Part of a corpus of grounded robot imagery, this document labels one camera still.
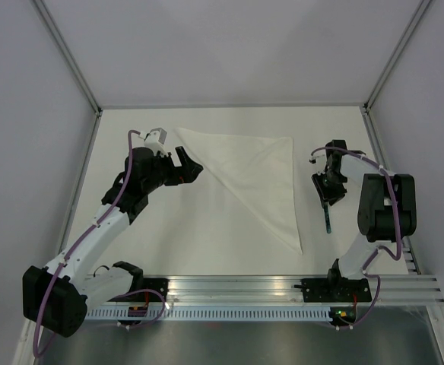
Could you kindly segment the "teal handled knife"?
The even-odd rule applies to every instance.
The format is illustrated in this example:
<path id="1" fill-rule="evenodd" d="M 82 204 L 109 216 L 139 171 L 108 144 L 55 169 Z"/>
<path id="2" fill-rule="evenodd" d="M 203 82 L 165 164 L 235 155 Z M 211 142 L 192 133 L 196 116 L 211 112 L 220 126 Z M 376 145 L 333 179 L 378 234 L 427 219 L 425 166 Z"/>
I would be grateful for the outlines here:
<path id="1" fill-rule="evenodd" d="M 324 217 L 325 217 L 326 233 L 331 234 L 331 220 L 330 220 L 330 214 L 329 214 L 329 207 L 328 207 L 327 203 L 325 203 L 323 205 L 323 211 L 324 211 Z"/>

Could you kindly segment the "white cloth napkin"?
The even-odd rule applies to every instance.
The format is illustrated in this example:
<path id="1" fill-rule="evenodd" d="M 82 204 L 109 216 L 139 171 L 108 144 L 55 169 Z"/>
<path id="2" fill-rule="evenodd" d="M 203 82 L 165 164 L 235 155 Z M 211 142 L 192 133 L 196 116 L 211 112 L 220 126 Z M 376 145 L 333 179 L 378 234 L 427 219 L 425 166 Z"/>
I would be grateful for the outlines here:
<path id="1" fill-rule="evenodd" d="M 303 254 L 293 187 L 293 139 L 177 128 L 179 140 L 265 228 Z"/>

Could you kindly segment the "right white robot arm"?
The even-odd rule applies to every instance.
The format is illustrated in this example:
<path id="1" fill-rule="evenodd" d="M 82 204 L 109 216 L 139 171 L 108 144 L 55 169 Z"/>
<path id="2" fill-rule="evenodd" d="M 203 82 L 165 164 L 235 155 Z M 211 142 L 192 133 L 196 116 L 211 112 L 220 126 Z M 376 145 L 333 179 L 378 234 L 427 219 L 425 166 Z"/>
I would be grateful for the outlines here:
<path id="1" fill-rule="evenodd" d="M 369 268 L 385 253 L 397 262 L 403 253 L 402 240 L 417 228 L 415 180 L 410 174 L 393 173 L 359 150 L 347 149 L 344 140 L 332 140 L 310 153 L 325 153 L 325 167 L 312 175 L 325 225 L 331 231 L 329 208 L 347 194 L 345 185 L 352 181 L 360 187 L 357 209 L 359 233 L 343 256 L 335 259 L 328 270 L 325 289 L 330 298 L 343 300 L 349 296 L 352 281 L 371 278 Z"/>

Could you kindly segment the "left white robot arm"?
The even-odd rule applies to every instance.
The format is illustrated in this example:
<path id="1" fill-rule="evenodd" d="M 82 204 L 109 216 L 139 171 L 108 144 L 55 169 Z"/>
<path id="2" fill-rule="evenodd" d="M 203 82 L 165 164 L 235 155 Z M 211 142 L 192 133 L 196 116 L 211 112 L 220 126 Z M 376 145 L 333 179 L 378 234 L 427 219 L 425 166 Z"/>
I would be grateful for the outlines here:
<path id="1" fill-rule="evenodd" d="M 147 207 L 148 196 L 161 186 L 193 183 L 203 166 L 184 147 L 172 157 L 139 147 L 129 151 L 125 169 L 101 200 L 94 222 L 77 241 L 44 267 L 29 267 L 22 277 L 23 314 L 64 338 L 72 336 L 86 315 L 107 301 L 136 301 L 144 294 L 144 272 L 126 261 L 107 273 L 89 277 L 90 270 L 111 243 Z"/>

